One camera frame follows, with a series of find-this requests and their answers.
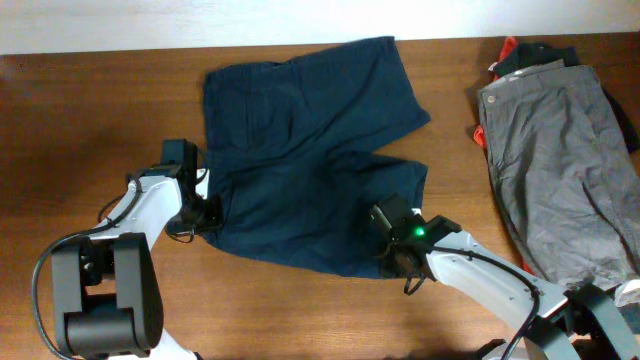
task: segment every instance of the navy blue fabric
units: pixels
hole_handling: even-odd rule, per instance
[[[369,209],[393,193],[422,206],[426,166],[372,154],[429,121],[393,38],[284,63],[233,65],[204,85],[213,246],[252,259],[379,278]]]

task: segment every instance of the brown wooden tabletop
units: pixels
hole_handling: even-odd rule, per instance
[[[432,117],[380,152],[429,166],[424,217],[442,214],[519,262],[496,211],[485,154],[470,138],[475,91],[503,38],[401,41]],[[575,46],[640,131],[640,34],[519,38]],[[95,225],[127,172],[159,160],[163,139],[205,145],[201,85],[239,62],[283,61],[329,45],[0,57],[0,358],[49,359],[31,316],[35,260],[57,237]],[[640,156],[633,156],[640,169]],[[205,359],[420,358],[475,350],[514,331],[464,294],[428,283],[340,278],[242,259],[164,235],[153,261],[165,327]],[[50,266],[41,306],[53,336]]]

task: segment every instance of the gray shorts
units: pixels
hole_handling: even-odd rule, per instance
[[[498,206],[536,275],[605,290],[639,278],[640,179],[594,70],[560,60],[478,97]]]

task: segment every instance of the white wall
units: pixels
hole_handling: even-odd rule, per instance
[[[639,28],[640,0],[0,0],[0,54]]]

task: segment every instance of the red fabric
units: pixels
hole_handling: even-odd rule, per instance
[[[502,50],[500,50],[498,62],[504,60],[507,56],[509,56],[509,54],[511,54],[516,46],[518,46],[516,38],[514,38],[513,36],[507,36],[507,38],[504,39]],[[496,80],[498,80],[498,74],[494,75],[493,81]],[[476,127],[476,131],[473,132],[473,141],[475,141],[476,144],[480,145],[480,147],[482,147],[483,149],[487,148],[487,141],[484,138],[484,129],[482,128],[482,125],[478,125],[478,127]]]

